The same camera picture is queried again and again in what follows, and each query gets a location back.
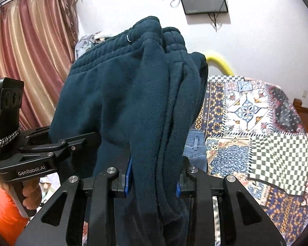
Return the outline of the orange sleeve forearm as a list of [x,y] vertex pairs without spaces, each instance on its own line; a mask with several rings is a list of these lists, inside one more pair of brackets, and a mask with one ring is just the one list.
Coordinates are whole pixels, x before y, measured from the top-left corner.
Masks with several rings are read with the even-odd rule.
[[15,245],[29,218],[20,215],[12,198],[0,189],[0,234],[8,245]]

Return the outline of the person's left hand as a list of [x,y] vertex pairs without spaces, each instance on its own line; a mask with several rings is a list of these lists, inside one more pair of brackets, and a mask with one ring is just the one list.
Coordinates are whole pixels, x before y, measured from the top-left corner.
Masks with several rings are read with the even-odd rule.
[[[42,200],[41,188],[39,185],[40,178],[33,178],[30,180],[23,181],[23,206],[29,210],[34,210],[39,207]],[[5,183],[0,178],[0,188],[3,189],[6,194],[11,198],[11,188],[10,184]]]

